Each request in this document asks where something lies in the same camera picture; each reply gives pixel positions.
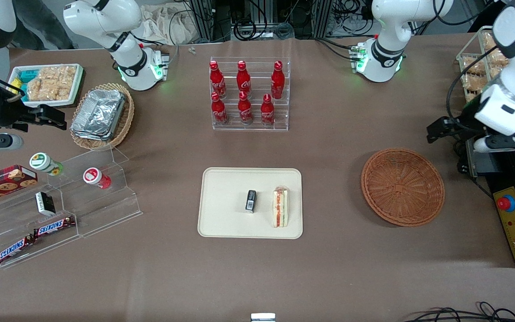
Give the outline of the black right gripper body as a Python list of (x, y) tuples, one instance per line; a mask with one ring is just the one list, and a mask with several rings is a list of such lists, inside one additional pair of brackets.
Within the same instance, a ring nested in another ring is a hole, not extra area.
[(39, 124), (35, 109), (25, 106), (20, 99), (8, 102), (8, 98), (0, 97), (0, 128), (18, 128), (20, 131), (27, 131), (29, 124)]

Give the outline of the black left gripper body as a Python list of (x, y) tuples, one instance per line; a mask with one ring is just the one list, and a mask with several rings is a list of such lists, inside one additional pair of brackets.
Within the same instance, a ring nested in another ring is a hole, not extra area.
[(475, 114), (460, 114), (452, 118), (452, 137), (458, 140), (468, 140), (474, 137), (484, 137), (486, 129), (483, 123), (475, 118)]

